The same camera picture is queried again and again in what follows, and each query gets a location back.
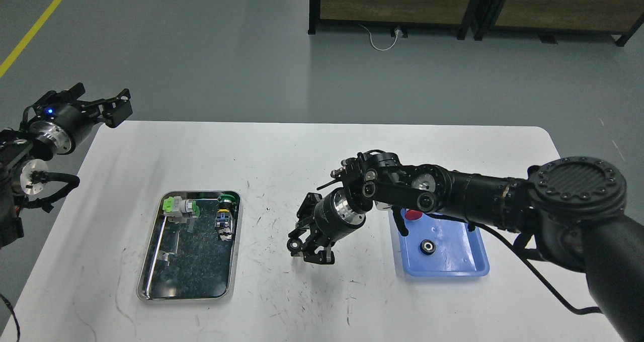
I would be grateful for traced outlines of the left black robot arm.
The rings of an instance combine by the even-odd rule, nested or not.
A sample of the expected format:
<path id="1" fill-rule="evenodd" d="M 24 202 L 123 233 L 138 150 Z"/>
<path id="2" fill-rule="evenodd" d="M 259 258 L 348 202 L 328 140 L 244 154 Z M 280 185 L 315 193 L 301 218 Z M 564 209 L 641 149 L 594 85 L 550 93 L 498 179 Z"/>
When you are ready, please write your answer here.
<path id="1" fill-rule="evenodd" d="M 133 113 L 129 89 L 96 101 L 82 101 L 85 92 L 81 82 L 46 92 L 25 108 L 18 129 L 2 130 L 2 246 L 25 236 L 21 211 L 51 212 L 55 202 L 79 186 L 79 177 L 51 172 L 48 161 L 74 152 L 97 124 L 115 128 Z"/>

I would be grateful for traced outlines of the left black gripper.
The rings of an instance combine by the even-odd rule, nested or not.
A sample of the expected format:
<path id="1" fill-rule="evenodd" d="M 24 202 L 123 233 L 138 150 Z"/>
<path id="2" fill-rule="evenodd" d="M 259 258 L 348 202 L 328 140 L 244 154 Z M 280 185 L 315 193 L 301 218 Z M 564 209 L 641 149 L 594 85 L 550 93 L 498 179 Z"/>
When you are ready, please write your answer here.
<path id="1" fill-rule="evenodd" d="M 33 154 L 71 154 L 97 123 L 120 126 L 133 115 L 131 92 L 123 89 L 115 97 L 80 101 L 83 83 L 68 90 L 50 91 L 23 111 L 23 132 L 32 140 Z"/>

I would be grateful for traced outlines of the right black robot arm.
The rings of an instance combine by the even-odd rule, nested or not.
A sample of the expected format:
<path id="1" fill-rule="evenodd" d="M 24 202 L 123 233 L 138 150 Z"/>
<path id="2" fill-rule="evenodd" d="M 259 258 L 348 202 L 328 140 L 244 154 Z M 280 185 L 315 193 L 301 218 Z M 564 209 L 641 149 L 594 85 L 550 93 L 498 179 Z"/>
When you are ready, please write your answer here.
<path id="1" fill-rule="evenodd" d="M 622 340 L 643 336 L 643 228 L 628 217 L 626 180 L 611 163 L 571 156 L 532 165 L 526 179 L 467 174 L 435 164 L 404 165 L 373 149 L 331 171 L 329 195 L 308 193 L 287 249 L 332 265 L 332 247 L 364 225 L 373 205 L 458 221 L 497 237 L 577 315 L 603 314 Z"/>

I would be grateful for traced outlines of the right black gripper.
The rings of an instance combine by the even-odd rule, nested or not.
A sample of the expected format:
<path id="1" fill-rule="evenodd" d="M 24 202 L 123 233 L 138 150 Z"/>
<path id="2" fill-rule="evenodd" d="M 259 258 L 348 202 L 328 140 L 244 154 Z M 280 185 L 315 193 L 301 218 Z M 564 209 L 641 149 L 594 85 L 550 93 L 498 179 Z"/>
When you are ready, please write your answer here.
<path id="1" fill-rule="evenodd" d="M 296 212 L 297 236 L 302 241 L 300 257 L 304 262 L 329 266 L 335 264 L 332 247 L 337 241 L 363 227 L 364 212 L 351 207 L 344 188 L 329 195 L 308 193 Z"/>

